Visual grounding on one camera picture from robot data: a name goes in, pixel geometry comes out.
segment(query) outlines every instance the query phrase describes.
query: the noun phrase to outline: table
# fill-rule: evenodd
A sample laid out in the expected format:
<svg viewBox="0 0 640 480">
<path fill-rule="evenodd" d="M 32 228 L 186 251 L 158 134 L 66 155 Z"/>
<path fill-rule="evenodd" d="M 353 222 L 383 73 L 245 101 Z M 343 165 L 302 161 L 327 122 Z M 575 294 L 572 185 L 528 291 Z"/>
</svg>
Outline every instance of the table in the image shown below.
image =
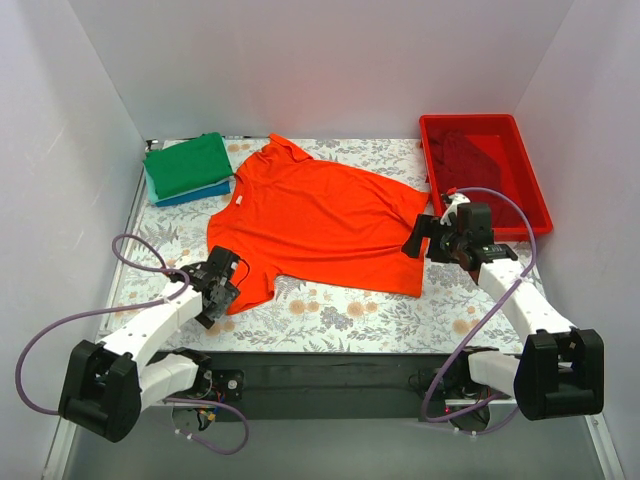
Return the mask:
<svg viewBox="0 0 640 480">
<path fill-rule="evenodd" d="M 210 442 L 232 446 L 240 438 L 237 423 L 215 427 L 204 432 Z M 586 424 L 576 417 L 529 422 L 518 416 L 509 428 L 477 441 L 420 428 L 409 419 L 252 421 L 247 447 L 223 457 L 176 436 L 170 412 L 161 408 L 145 411 L 120 443 L 80 430 L 64 478 L 213 475 L 233 480 L 620 478 L 605 477 Z"/>
<path fill-rule="evenodd" d="M 424 153 L 419 140 L 293 140 L 314 158 L 341 162 L 428 191 Z M 268 139 L 226 139 L 234 171 Z M 164 147 L 176 142 L 165 142 Z M 231 195 L 174 207 L 158 208 L 143 196 L 133 233 L 156 246 L 170 266 L 207 257 L 206 226 Z M 528 262 L 528 243 L 511 244 Z M 155 264 L 140 245 L 130 243 L 126 256 Z M 541 291 L 537 270 L 530 281 Z M 124 267 L 118 279 L 117 305 L 155 298 L 166 279 Z M 204 330 L 195 320 L 173 335 L 163 348 L 189 347 L 207 351 L 450 353 L 469 329 L 491 308 L 493 300 L 456 265 L 425 262 L 420 298 L 336 287 L 280 276 L 272 301 L 246 312 L 222 317 Z M 111 316 L 102 334 L 119 328 L 137 312 Z M 511 325 L 496 315 L 477 335 L 477 345 L 521 352 Z"/>
</svg>

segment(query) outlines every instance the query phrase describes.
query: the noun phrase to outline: red plastic tray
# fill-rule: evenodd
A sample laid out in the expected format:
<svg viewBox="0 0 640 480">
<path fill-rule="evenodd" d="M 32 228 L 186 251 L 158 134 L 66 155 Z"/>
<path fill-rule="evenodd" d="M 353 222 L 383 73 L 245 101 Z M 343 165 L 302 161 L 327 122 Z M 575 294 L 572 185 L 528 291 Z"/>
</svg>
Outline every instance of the red plastic tray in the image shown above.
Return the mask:
<svg viewBox="0 0 640 480">
<path fill-rule="evenodd" d="M 522 143 L 518 126 L 511 115 L 423 115 L 420 117 L 422 144 L 427 162 L 433 208 L 436 215 L 445 210 L 438 188 L 438 178 L 432 163 L 428 132 L 430 128 L 462 132 L 473 144 L 489 155 L 501 169 L 502 193 L 516 202 L 527 215 L 536 236 L 553 229 L 551 217 L 542 198 L 529 157 Z M 495 227 L 498 241 L 528 240 L 522 224 L 515 227 Z"/>
</svg>

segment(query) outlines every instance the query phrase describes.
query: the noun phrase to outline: gray floor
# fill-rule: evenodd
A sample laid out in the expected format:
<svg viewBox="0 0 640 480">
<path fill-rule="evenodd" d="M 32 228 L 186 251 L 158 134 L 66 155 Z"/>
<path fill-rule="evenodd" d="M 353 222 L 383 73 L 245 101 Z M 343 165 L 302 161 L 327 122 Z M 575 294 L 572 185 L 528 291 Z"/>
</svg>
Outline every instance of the gray floor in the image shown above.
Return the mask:
<svg viewBox="0 0 640 480">
<path fill-rule="evenodd" d="M 511 407 L 494 407 L 494 416 L 505 408 Z M 152 408 L 117 444 L 80 430 L 65 478 L 603 478 L 581 417 L 529 422 L 518 416 L 503 430 L 474 440 L 414 422 L 254 421 L 247 447 L 222 457 L 176 436 L 169 408 Z M 227 447 L 240 435 L 238 423 L 216 424 L 205 432 Z"/>
</svg>

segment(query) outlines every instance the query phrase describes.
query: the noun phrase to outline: wire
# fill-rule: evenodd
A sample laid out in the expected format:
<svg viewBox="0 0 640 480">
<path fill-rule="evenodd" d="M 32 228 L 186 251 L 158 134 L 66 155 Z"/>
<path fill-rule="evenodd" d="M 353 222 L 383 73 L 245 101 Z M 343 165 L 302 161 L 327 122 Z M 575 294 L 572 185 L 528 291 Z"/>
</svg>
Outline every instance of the wire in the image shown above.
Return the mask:
<svg viewBox="0 0 640 480">
<path fill-rule="evenodd" d="M 420 380 L 420 378 L 421 377 L 425 377 L 425 376 L 426 376 L 426 374 L 422 370 L 418 370 L 418 373 L 414 373 L 414 374 L 410 375 L 409 378 L 407 379 L 407 383 L 409 384 L 409 388 L 411 390 L 413 390 L 416 393 L 416 395 L 418 395 L 418 397 L 420 397 L 420 399 L 424 398 L 424 392 L 425 392 L 425 389 L 422 387 L 422 381 Z M 417 383 L 414 384 L 412 382 L 412 380 L 414 378 L 416 378 L 416 377 L 418 378 L 418 380 L 417 380 Z"/>
<path fill-rule="evenodd" d="M 222 398 L 218 398 L 218 401 L 219 401 L 220 403 L 224 402 L 224 395 L 222 395 Z M 215 415 L 217 415 L 219 411 L 220 411 L 220 407 L 216 407 L 216 408 L 214 408 L 214 409 L 213 409 L 213 413 L 214 413 Z"/>
<path fill-rule="evenodd" d="M 240 290 L 240 284 L 241 284 L 242 282 L 244 282 L 244 281 L 245 281 L 245 279 L 246 279 L 246 278 L 249 276 L 249 274 L 251 273 L 251 266 L 247 263 L 247 261 L 246 261 L 244 258 L 241 258 L 241 259 L 240 259 L 240 261 L 241 261 L 242 263 L 244 263 L 244 264 L 247 266 L 247 273 L 245 273 L 244 277 L 242 277 L 242 280 L 240 280 L 240 281 L 238 282 L 238 285 L 236 285 L 236 288 L 237 288 L 238 290 Z"/>
<path fill-rule="evenodd" d="M 482 391 L 482 390 L 480 390 L 480 391 L 478 392 L 478 398 L 476 398 L 476 403 L 480 403 L 480 400 L 482 400 L 482 393 L 483 393 L 483 391 Z"/>
<path fill-rule="evenodd" d="M 137 263 L 134 263 L 134 262 L 124 258 L 120 254 L 120 252 L 118 251 L 118 242 L 120 240 L 125 239 L 125 238 L 130 238 L 132 240 L 136 240 L 136 241 L 142 243 L 160 261 L 160 264 L 162 266 L 161 267 L 147 267 L 145 265 L 139 265 Z M 149 244 L 149 242 L 147 242 L 143 238 L 140 238 L 137 235 L 133 235 L 133 234 L 130 234 L 130 233 L 123 233 L 123 234 L 120 234 L 120 235 L 116 236 L 113 239 L 113 241 L 111 242 L 111 251 L 116 256 L 116 258 L 118 260 L 120 260 L 122 263 L 124 263 L 125 265 L 128 265 L 130 267 L 137 268 L 138 270 L 143 270 L 145 272 L 164 273 L 165 275 L 169 274 L 169 273 L 178 273 L 178 274 L 182 275 L 182 277 L 184 278 L 184 284 L 182 285 L 182 287 L 180 287 L 180 289 L 177 292 L 172 293 L 171 295 L 169 295 L 167 297 L 167 299 L 169 299 L 169 300 L 174 300 L 175 298 L 179 297 L 189 287 L 189 276 L 185 272 L 183 272 L 182 270 L 178 270 L 178 269 L 175 269 L 175 268 L 167 268 L 167 264 L 165 263 L 164 259 L 160 255 L 160 253 L 158 253 L 158 251 L 155 248 L 153 248 L 151 246 L 151 244 Z M 44 408 L 44 407 L 41 407 L 41 406 L 37 405 L 36 403 L 34 403 L 28 397 L 27 393 L 24 390 L 24 384 L 23 384 L 23 381 L 22 381 L 22 368 L 24 366 L 24 361 L 27 358 L 27 355 L 29 354 L 29 352 L 31 351 L 33 346 L 42 337 L 44 337 L 47 333 L 49 333 L 51 330 L 53 330 L 55 328 L 58 328 L 58 327 L 66 324 L 66 323 L 73 322 L 74 320 L 80 320 L 81 318 L 93 317 L 93 316 L 96 316 L 96 315 L 105 315 L 107 313 L 117 313 L 117 312 L 125 312 L 127 310 L 137 310 L 139 308 L 155 307 L 157 305 L 162 305 L 164 302 L 165 302 L 165 299 L 164 298 L 160 298 L 158 300 L 153 300 L 151 302 L 138 303 L 138 304 L 135 304 L 135 305 L 125 305 L 125 306 L 122 306 L 122 307 L 101 308 L 101 309 L 98 309 L 98 310 L 90 310 L 88 312 L 76 313 L 74 315 L 69 315 L 68 317 L 64 317 L 64 318 L 62 318 L 62 319 L 60 319 L 60 320 L 58 320 L 56 322 L 53 322 L 51 325 L 43 328 L 31 340 L 29 340 L 27 345 L 25 345 L 25 347 L 22 349 L 22 352 L 20 352 L 20 356 L 18 357 L 18 361 L 16 362 L 14 380 L 15 380 L 15 385 L 16 385 L 16 390 L 18 392 L 18 396 L 20 397 L 20 399 L 24 402 L 24 404 L 27 407 L 29 407 L 30 409 L 32 409 L 32 410 L 34 410 L 34 411 L 36 411 L 38 413 L 42 413 L 44 415 L 58 415 L 58 411 L 57 410 L 51 410 L 51 409 L 48 409 L 48 408 Z"/>
<path fill-rule="evenodd" d="M 527 265 L 524 268 L 524 270 L 520 274 L 520 277 L 518 277 L 518 279 L 513 283 L 513 285 L 504 293 L 504 295 L 502 295 L 502 297 L 500 297 L 500 299 L 496 302 L 496 304 L 493 306 L 493 308 L 491 308 L 491 310 L 489 310 L 487 312 L 487 314 L 482 318 L 482 320 L 480 320 L 480 322 L 478 322 L 478 324 L 475 327 L 473 327 L 471 329 L 471 331 L 462 339 L 460 344 L 456 347 L 456 349 L 453 351 L 453 353 L 449 356 L 449 358 L 447 358 L 447 360 L 444 362 L 442 367 L 438 370 L 438 373 L 433 378 L 433 381 L 431 382 L 431 385 L 429 386 L 429 388 L 428 388 L 428 390 L 427 390 L 427 392 L 426 392 L 426 394 L 424 396 L 424 399 L 422 401 L 422 405 L 420 407 L 420 418 L 426 420 L 429 423 L 439 423 L 439 422 L 447 422 L 449 420 L 453 420 L 455 418 L 461 417 L 462 415 L 466 415 L 466 414 L 471 413 L 471 412 L 473 412 L 475 410 L 479 410 L 479 409 L 483 408 L 484 406 L 486 406 L 487 404 L 489 404 L 491 401 L 496 400 L 498 398 L 501 398 L 502 395 L 495 393 L 495 394 L 487 396 L 487 398 L 485 398 L 482 401 L 477 402 L 475 405 L 471 405 L 470 407 L 463 408 L 461 410 L 458 410 L 456 412 L 450 413 L 448 415 L 442 415 L 440 417 L 428 417 L 427 416 L 427 407 L 429 405 L 429 402 L 431 401 L 431 397 L 433 396 L 433 393 L 435 392 L 436 388 L 438 387 L 438 384 L 440 383 L 440 381 L 444 377 L 444 375 L 447 372 L 447 370 L 449 369 L 449 367 L 451 367 L 453 362 L 456 360 L 458 355 L 460 355 L 460 353 L 467 346 L 467 344 L 471 341 L 471 339 L 480 331 L 480 329 L 482 327 L 484 327 L 486 325 L 486 323 L 489 320 L 491 320 L 491 318 L 498 312 L 498 310 L 500 310 L 500 308 L 502 308 L 502 306 L 509 299 L 509 297 L 511 297 L 513 292 L 516 291 L 516 289 L 523 282 L 524 277 L 526 275 L 528 275 L 529 272 L 531 272 L 531 270 L 535 266 L 536 261 L 537 261 L 537 256 L 538 256 L 538 252 L 537 252 L 537 248 L 536 248 L 536 239 L 535 239 L 535 237 L 533 235 L 533 228 L 531 228 L 531 223 L 527 219 L 527 216 L 524 214 L 522 209 L 513 200 L 511 200 L 509 197 L 507 197 L 506 195 L 504 195 L 504 194 L 502 194 L 500 192 L 496 192 L 495 190 L 491 190 L 489 188 L 484 188 L 484 187 L 460 188 L 457 191 L 459 193 L 470 193 L 470 192 L 489 193 L 489 194 L 494 195 L 494 196 L 496 196 L 498 198 L 501 198 L 502 200 L 504 200 L 505 202 L 510 204 L 516 210 L 516 212 L 518 212 L 518 214 L 522 218 L 525 226 L 527 227 L 527 232 L 529 233 L 529 241 L 531 242 L 531 261 L 529 262 L 529 265 Z M 470 432 L 464 432 L 464 433 L 468 433 L 470 435 L 474 435 L 474 434 L 486 435 L 487 433 L 495 432 L 496 430 L 499 430 L 500 428 L 505 426 L 507 423 L 509 423 L 511 421 L 511 419 L 516 415 L 517 412 L 518 412 L 518 408 L 516 407 L 500 423 L 498 423 L 497 425 L 494 425 L 491 428 L 483 430 L 481 432 L 475 432 L 475 433 L 473 433 L 473 432 L 471 432 L 471 433 Z"/>
<path fill-rule="evenodd" d="M 178 398 L 178 397 L 168 397 L 165 399 L 165 401 L 183 403 L 185 399 Z M 242 422 L 242 425 L 244 426 L 244 438 L 237 446 L 230 449 L 226 449 L 226 448 L 222 448 L 217 445 L 214 445 L 213 443 L 208 442 L 204 438 L 198 437 L 197 435 L 194 435 L 192 432 L 189 432 L 188 430 L 184 430 L 182 428 L 176 428 L 175 429 L 176 433 L 181 433 L 188 439 L 195 440 L 200 445 L 203 445 L 204 447 L 208 448 L 212 452 L 219 453 L 220 455 L 233 455 L 234 453 L 238 453 L 240 450 L 244 448 L 244 446 L 249 441 L 250 429 L 249 429 L 249 422 L 247 421 L 247 418 L 242 414 L 240 410 L 232 407 L 231 405 L 227 405 L 225 403 L 220 403 L 220 402 L 214 402 L 213 400 L 188 400 L 188 402 L 195 403 L 197 405 L 207 405 L 207 406 L 213 406 L 216 408 L 222 408 L 223 410 L 227 410 L 228 412 L 233 413 L 236 417 L 240 419 L 240 421 Z"/>
<path fill-rule="evenodd" d="M 199 397 L 190 397 L 189 395 L 187 395 L 187 398 L 189 398 L 190 400 L 202 400 L 203 398 L 205 398 L 207 395 L 211 393 L 211 390 L 213 390 L 213 378 L 209 379 L 209 388 L 207 389 L 206 392 L 204 392 Z"/>
<path fill-rule="evenodd" d="M 196 418 L 198 419 L 198 431 L 204 431 L 207 427 L 202 424 L 202 420 L 200 419 L 200 410 L 196 410 Z"/>
<path fill-rule="evenodd" d="M 481 435 L 487 435 L 489 433 L 493 433 L 497 430 L 500 430 L 502 427 L 504 427 L 506 424 L 508 424 L 511 420 L 513 420 L 513 418 L 516 416 L 516 414 L 519 412 L 520 410 L 518 408 L 514 408 L 511 412 L 509 412 L 509 415 L 507 415 L 504 419 L 502 419 L 500 422 L 498 422 L 497 424 L 495 424 L 492 427 L 489 427 L 485 430 L 475 430 L 475 431 L 468 431 L 468 430 L 462 430 L 458 427 L 456 427 L 455 429 L 450 429 L 450 428 L 445 428 L 445 427 L 437 427 L 435 425 L 432 425 L 430 423 L 422 423 L 422 422 L 411 422 L 411 423 L 407 423 L 407 426 L 411 426 L 411 427 L 417 427 L 417 428 L 424 428 L 427 430 L 436 430 L 438 432 L 441 433 L 448 433 L 449 435 L 456 434 L 456 433 L 461 433 L 463 435 L 468 435 L 470 437 L 477 437 L 477 436 L 481 436 Z"/>
</svg>

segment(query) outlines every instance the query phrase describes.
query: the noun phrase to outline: folded blue cloth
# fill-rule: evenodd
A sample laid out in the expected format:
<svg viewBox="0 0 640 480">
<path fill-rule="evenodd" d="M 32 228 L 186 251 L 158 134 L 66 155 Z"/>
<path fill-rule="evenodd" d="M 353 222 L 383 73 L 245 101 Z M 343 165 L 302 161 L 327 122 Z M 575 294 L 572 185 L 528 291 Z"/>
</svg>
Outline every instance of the folded blue cloth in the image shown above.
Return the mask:
<svg viewBox="0 0 640 480">
<path fill-rule="evenodd" d="M 193 190 L 183 195 L 177 195 L 175 197 L 167 198 L 166 200 L 160 200 L 156 203 L 156 207 L 170 207 L 172 205 L 180 205 L 181 203 L 200 200 L 201 198 L 215 197 L 216 195 L 226 195 L 227 193 L 231 193 L 229 180 L 223 183 L 212 185 L 210 187 Z"/>
<path fill-rule="evenodd" d="M 144 176 L 147 180 L 147 194 L 149 195 L 149 201 L 151 203 L 153 203 L 154 205 L 158 205 L 158 202 L 160 202 L 160 199 L 158 198 L 158 194 L 156 193 L 156 184 L 153 181 L 153 177 L 151 175 L 149 175 L 149 172 L 147 171 L 146 167 L 144 169 Z M 194 188 L 193 190 L 189 190 L 187 192 L 181 193 L 180 195 L 174 195 L 173 197 L 169 197 L 169 198 L 165 198 L 162 201 L 166 201 L 166 200 L 171 200 L 172 198 L 176 198 L 176 197 L 182 197 L 183 195 L 186 195 L 188 193 L 193 193 L 193 192 L 197 192 L 198 190 L 202 190 L 203 188 L 209 188 L 209 187 L 214 187 L 217 185 L 222 185 L 225 182 L 229 182 L 228 180 L 220 180 L 217 183 L 211 184 L 211 185 L 207 185 L 206 187 L 198 187 L 198 188 Z"/>
</svg>

